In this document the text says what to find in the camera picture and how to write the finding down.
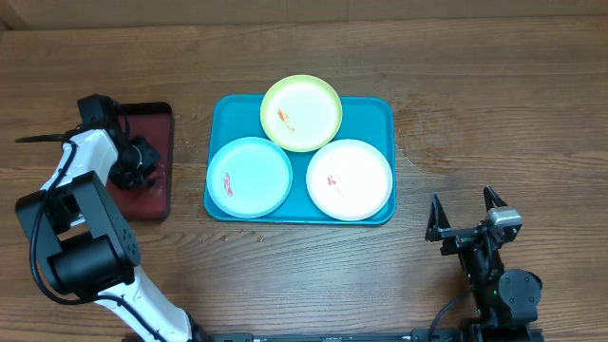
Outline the light blue plate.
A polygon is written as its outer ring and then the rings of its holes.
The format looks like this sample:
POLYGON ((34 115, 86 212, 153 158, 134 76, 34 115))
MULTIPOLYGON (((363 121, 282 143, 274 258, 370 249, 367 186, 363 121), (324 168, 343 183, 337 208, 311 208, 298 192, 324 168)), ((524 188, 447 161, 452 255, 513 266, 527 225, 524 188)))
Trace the light blue plate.
POLYGON ((275 143, 239 138, 225 144, 209 163, 206 187, 212 202, 238 219, 265 216, 287 198, 293 169, 275 143))

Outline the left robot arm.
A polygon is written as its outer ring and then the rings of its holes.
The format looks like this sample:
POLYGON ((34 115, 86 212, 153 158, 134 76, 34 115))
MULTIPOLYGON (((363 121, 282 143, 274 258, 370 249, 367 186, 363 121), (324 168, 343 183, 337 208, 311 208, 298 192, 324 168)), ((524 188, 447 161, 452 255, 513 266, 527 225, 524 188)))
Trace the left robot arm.
POLYGON ((205 341, 204 329, 145 274, 129 221, 163 221, 170 207, 174 141, 165 102, 120 104, 93 94, 77 102, 81 123, 60 134, 51 178, 15 203, 39 290, 65 306, 95 303, 141 341, 205 341))

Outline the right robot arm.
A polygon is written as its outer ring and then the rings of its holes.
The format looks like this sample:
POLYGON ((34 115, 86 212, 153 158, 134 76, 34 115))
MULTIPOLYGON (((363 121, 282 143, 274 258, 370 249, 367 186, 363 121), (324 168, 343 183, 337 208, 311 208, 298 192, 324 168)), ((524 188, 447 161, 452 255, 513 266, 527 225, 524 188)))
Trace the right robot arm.
POLYGON ((495 191, 484 188, 485 218, 465 229, 451 227, 439 198, 430 203, 425 240, 440 241, 443 256, 456 255, 469 289, 448 302, 424 331, 424 341, 542 341, 530 324, 538 319, 542 281, 528 271, 507 270, 499 250, 513 241, 523 226, 518 211, 495 191), (457 329, 439 331, 440 319, 454 306, 472 297, 477 317, 461 321, 457 329))

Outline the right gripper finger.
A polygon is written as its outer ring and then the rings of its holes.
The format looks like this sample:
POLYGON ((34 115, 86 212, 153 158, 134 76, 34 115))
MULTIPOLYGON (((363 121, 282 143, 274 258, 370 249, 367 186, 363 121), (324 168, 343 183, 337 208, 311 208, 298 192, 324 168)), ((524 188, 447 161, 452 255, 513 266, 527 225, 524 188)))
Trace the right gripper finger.
POLYGON ((442 234, 450 230, 446 213, 436 193, 432 195, 427 221, 427 234, 442 234))
POLYGON ((489 185, 484 188, 484 204, 486 210, 506 206, 506 203, 489 185))

